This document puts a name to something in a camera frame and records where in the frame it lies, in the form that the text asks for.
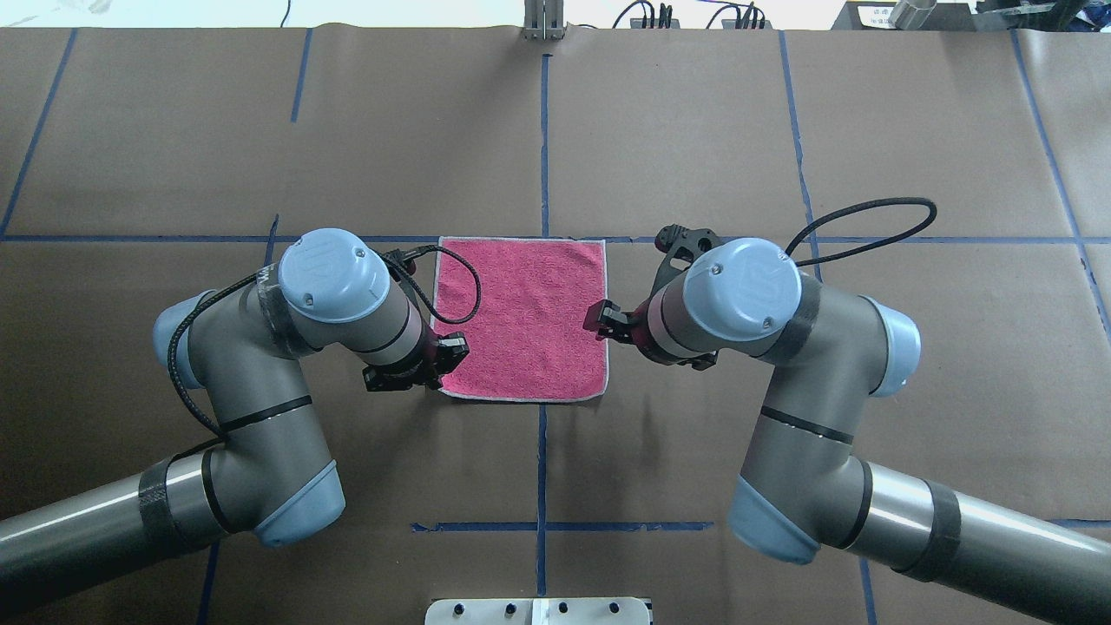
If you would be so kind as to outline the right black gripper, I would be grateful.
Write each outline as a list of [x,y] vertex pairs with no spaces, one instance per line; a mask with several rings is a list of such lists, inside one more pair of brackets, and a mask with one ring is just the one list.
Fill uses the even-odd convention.
[[623,345],[635,345],[642,355],[655,364],[685,365],[705,371],[717,364],[717,352],[695,352],[672,335],[663,316],[662,303],[648,299],[635,308],[634,324],[624,325],[624,312],[614,301],[595,301],[585,312],[583,331],[592,332],[598,340],[610,340]]

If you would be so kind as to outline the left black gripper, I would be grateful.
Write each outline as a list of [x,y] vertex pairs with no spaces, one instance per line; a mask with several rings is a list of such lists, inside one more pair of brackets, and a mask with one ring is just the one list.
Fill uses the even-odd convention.
[[362,372],[366,391],[408,391],[414,386],[441,389],[441,380],[452,373],[470,352],[463,332],[437,335],[422,332],[403,357],[386,365],[367,365]]

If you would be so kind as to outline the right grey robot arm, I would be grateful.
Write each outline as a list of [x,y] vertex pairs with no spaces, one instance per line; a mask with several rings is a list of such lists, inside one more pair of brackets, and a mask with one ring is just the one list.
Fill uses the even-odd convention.
[[772,241],[683,244],[631,312],[585,311],[600,340],[705,371],[720,352],[772,365],[727,523],[750,550],[805,565],[829,546],[1055,624],[1107,624],[1108,543],[858,458],[865,400],[919,365],[914,321],[828,288]]

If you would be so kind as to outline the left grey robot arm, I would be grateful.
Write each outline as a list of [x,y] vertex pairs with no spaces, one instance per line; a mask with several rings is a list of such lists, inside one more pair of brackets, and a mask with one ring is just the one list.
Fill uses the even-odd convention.
[[440,389],[470,347],[414,281],[424,245],[379,253],[320,228],[274,264],[167,308],[156,355],[210,442],[139,474],[3,521],[3,618],[241,531],[281,547],[346,510],[301,359],[342,345],[369,392]]

